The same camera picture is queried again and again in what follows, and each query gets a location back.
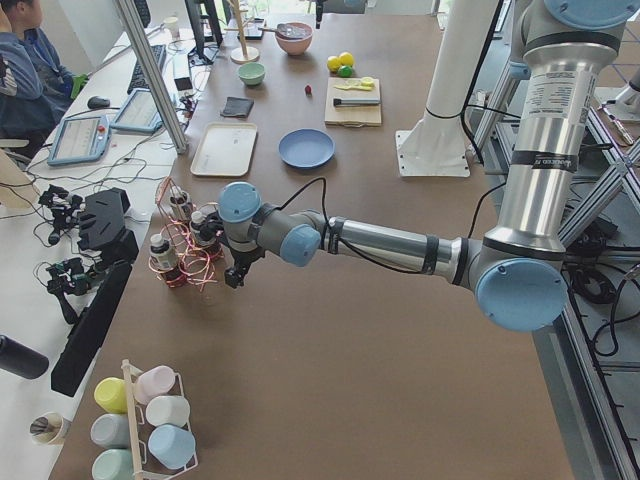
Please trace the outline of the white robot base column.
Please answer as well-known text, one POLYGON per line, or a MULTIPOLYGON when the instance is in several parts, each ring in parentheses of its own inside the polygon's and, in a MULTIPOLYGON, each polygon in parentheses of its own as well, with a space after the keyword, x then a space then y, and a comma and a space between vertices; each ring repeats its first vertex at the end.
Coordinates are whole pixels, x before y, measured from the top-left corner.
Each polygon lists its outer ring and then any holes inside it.
POLYGON ((470 175, 462 121, 484 46, 493 37, 500 1, 454 1, 439 49, 422 119, 396 132, 403 177, 470 175))

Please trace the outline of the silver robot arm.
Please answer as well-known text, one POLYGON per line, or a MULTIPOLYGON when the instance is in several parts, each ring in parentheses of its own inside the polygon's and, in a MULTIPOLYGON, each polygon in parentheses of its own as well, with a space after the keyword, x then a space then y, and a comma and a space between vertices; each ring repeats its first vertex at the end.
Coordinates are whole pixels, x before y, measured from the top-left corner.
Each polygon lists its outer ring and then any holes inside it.
POLYGON ((567 293, 559 237, 593 92, 618 55, 635 1, 520 1, 511 67, 528 81, 499 218, 479 240, 446 240, 324 212, 288 214, 246 182, 219 197, 223 243, 234 263, 225 281, 241 286, 266 253, 303 267, 317 251, 361 257, 407 274, 437 275, 471 290, 495 324, 533 331, 562 312, 567 293))

